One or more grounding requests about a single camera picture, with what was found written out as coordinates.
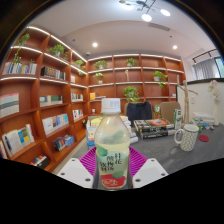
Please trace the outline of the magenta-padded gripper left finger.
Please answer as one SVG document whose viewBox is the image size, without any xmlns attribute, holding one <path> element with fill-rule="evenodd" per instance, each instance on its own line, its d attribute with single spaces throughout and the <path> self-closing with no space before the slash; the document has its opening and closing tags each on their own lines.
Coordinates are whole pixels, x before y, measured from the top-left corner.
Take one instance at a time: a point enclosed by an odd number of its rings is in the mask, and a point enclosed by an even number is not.
<svg viewBox="0 0 224 224">
<path fill-rule="evenodd" d="M 59 171 L 58 176 L 78 186 L 92 188 L 96 171 L 96 148 L 92 148 L 80 158 L 71 158 Z"/>
</svg>

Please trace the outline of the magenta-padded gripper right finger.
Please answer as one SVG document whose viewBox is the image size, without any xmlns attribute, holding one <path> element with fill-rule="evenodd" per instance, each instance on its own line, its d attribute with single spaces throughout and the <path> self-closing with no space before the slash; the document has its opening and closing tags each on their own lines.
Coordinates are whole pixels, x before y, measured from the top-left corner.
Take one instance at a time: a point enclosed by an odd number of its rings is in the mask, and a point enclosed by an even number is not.
<svg viewBox="0 0 224 224">
<path fill-rule="evenodd" d="M 168 175 L 155 158 L 147 159 L 130 147 L 129 172 L 134 188 L 141 188 Z"/>
</svg>

